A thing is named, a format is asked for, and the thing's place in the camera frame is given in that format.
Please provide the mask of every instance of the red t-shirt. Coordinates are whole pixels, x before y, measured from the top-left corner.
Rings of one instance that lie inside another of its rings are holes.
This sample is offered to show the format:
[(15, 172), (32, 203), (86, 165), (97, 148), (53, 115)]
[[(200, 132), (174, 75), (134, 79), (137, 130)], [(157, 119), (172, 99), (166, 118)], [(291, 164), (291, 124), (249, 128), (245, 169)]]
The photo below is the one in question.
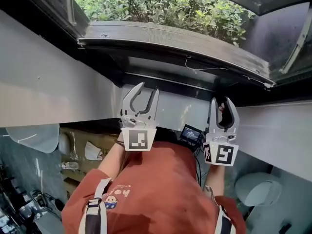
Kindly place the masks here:
[[(77, 234), (84, 208), (102, 179), (91, 170), (62, 211), (66, 233)], [(215, 233), (219, 209), (196, 181), (196, 161), (191, 151), (168, 142), (154, 142), (151, 151), (131, 153), (125, 168), (110, 182), (102, 199), (109, 234)], [(236, 233), (245, 233), (235, 201), (215, 197), (224, 206)]]

